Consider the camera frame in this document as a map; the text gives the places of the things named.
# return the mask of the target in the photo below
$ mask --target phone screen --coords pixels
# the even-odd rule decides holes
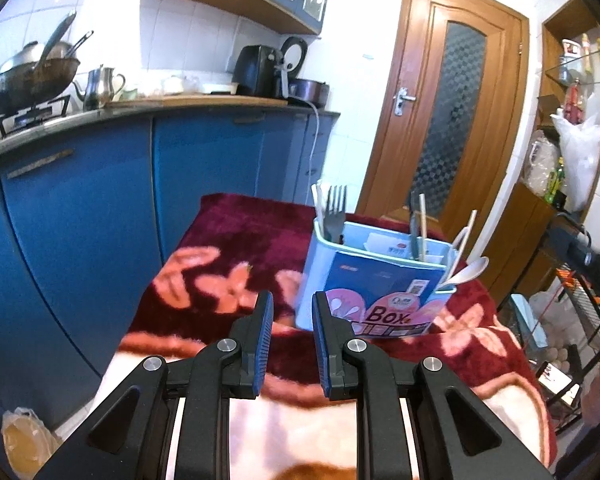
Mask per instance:
[[[571,382],[571,378],[567,374],[561,372],[551,363],[547,363],[546,368],[542,372],[542,375],[540,375],[540,377],[538,378],[538,381],[550,392],[552,392],[553,394],[557,394],[565,386],[568,386],[568,384]],[[580,385],[574,384],[571,387],[571,389],[562,396],[562,400],[568,406],[572,406],[576,399],[576,395],[578,394],[579,389]]]

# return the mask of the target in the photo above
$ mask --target cutlery holder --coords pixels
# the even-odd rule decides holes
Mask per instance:
[[[419,335],[429,328],[440,310],[455,293],[454,286],[436,291],[444,278],[446,261],[456,252],[451,244],[427,239],[427,258],[421,262],[367,251],[370,234],[395,238],[409,253],[410,235],[345,222],[345,245],[333,244],[314,232],[296,299],[296,326],[312,330],[312,297],[325,291],[334,316],[352,323],[357,335]]]

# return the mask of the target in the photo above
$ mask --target metal teapot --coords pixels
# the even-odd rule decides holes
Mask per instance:
[[[113,89],[113,78],[121,77],[122,85],[117,91]],[[107,103],[113,101],[113,97],[119,93],[126,84],[126,78],[122,74],[113,75],[113,69],[104,65],[89,72],[87,88],[82,92],[80,85],[73,81],[75,93],[78,99],[84,103],[82,109],[97,110],[103,108]]]

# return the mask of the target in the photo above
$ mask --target stove burner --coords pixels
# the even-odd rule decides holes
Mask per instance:
[[[56,99],[52,99],[47,103],[47,105],[52,105],[53,103],[62,102],[62,111],[58,115],[54,115],[52,106],[45,106],[44,108],[38,108],[37,106],[34,106],[22,115],[18,115],[20,111],[17,111],[16,113],[0,117],[1,137],[5,139],[8,135],[20,132],[22,130],[25,130],[26,128],[38,126],[39,124],[42,124],[49,119],[55,119],[56,117],[65,117],[66,110],[69,106],[69,98],[69,95],[63,95]],[[7,131],[4,129],[3,123],[5,119],[9,119],[12,117],[14,117],[13,128],[7,133]]]

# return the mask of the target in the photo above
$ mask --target fuzzy blanket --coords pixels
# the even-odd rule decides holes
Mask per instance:
[[[314,210],[306,206],[230,194],[203,197],[195,221],[142,296],[94,406],[147,355],[192,357],[226,337],[234,320],[253,308],[257,291],[267,289],[275,304],[267,375],[257,400],[230,404],[232,479],[354,480],[355,403],[333,404],[324,398],[313,334],[294,328],[293,304],[313,219]],[[356,215],[349,220],[408,228]],[[392,357],[412,362],[439,357],[538,460],[545,466],[554,460],[555,434],[536,379],[478,280],[458,287],[427,335],[374,343]],[[177,429],[176,424],[172,450]],[[174,456],[172,452],[168,480]]]

